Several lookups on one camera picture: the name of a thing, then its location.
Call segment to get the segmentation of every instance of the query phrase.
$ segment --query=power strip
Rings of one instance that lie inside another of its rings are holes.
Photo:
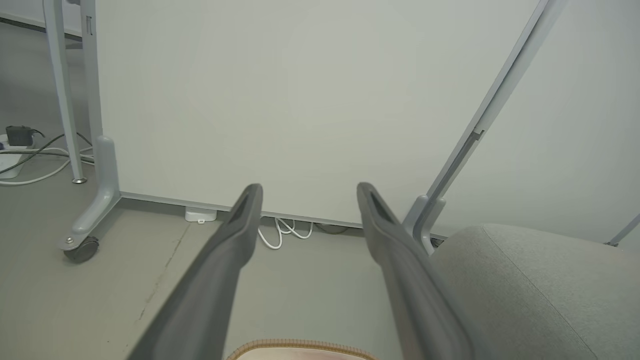
[[[11,146],[9,145],[9,140],[6,137],[6,134],[0,135],[0,143],[2,143],[5,150],[24,150],[24,149],[31,149],[33,147],[33,146]],[[23,156],[26,156],[26,155],[2,154],[2,156],[0,156],[0,171],[8,167],[14,166],[22,159]],[[21,164],[20,166],[15,167],[7,172],[1,173],[0,179],[13,179],[14,177],[18,176],[18,174],[20,173],[20,170],[22,170],[23,165],[24,164]]]

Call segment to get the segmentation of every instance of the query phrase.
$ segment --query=caster wheel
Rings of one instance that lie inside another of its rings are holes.
[[[95,255],[95,252],[98,251],[98,246],[98,239],[93,236],[89,236],[84,239],[80,246],[73,250],[63,252],[65,253],[65,256],[74,263],[84,263]]]

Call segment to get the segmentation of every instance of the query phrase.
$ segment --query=gray floor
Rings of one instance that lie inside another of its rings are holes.
[[[67,53],[78,130],[88,136],[82,53]],[[0,24],[1,128],[62,133],[48,56],[44,34]],[[15,180],[62,161],[39,156]],[[73,264],[54,243],[95,194],[93,169],[84,169],[82,185],[66,168],[36,184],[0,186],[1,359],[125,358],[220,224],[187,223],[180,206],[121,200],[93,232],[97,255]],[[272,221],[263,220],[265,236],[276,239]],[[298,338],[400,359],[381,272],[361,235],[286,236],[278,251],[258,242],[241,272],[225,355],[252,340]]]

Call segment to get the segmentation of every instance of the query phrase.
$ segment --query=metal pole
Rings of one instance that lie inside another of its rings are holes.
[[[73,105],[71,103],[71,86],[69,84],[67,54],[65,52],[65,29],[62,22],[62,0],[43,0],[42,8],[44,9],[47,41],[49,42],[49,51],[51,52],[53,77],[56,82],[58,103],[60,104],[62,127],[65,130],[69,160],[74,173],[72,182],[74,184],[82,184],[86,182],[86,178],[82,172],[80,149],[76,136],[76,122],[74,120]]]
[[[403,222],[404,228],[417,242],[425,244],[430,241],[430,224],[435,223],[435,217],[439,215],[441,207],[444,206],[444,203],[440,207],[436,207],[436,204],[442,202],[441,198],[449,185],[511,96],[565,4],[566,0],[540,0],[538,3],[502,70],[487,92],[456,148],[449,156],[447,163],[427,194],[418,197],[407,214]]]
[[[640,224],[640,214],[636,215],[636,217],[633,220],[631,220],[629,225],[625,226],[625,228],[622,229],[616,236],[614,236],[613,239],[611,239],[611,241],[605,242],[605,245],[611,245],[611,246],[617,247],[620,240],[624,239],[625,236],[629,235],[629,233],[633,229],[635,229],[636,226],[638,226],[638,224]]]

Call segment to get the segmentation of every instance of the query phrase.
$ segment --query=power adapter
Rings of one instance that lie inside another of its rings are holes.
[[[6,137],[10,146],[32,146],[33,133],[44,134],[28,126],[7,126]]]

